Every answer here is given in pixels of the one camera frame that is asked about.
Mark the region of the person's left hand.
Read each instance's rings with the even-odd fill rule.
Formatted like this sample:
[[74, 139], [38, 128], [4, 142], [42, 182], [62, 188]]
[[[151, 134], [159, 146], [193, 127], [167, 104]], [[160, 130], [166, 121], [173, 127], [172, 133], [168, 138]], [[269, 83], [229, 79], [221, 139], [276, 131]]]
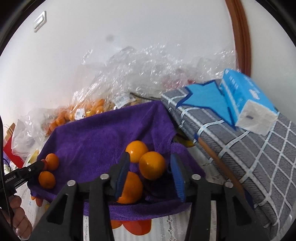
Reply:
[[14, 195], [9, 198], [9, 201], [14, 212], [13, 227], [15, 228], [15, 233], [21, 238], [21, 240], [28, 240], [33, 228], [24, 209], [21, 207], [22, 199], [19, 196]]

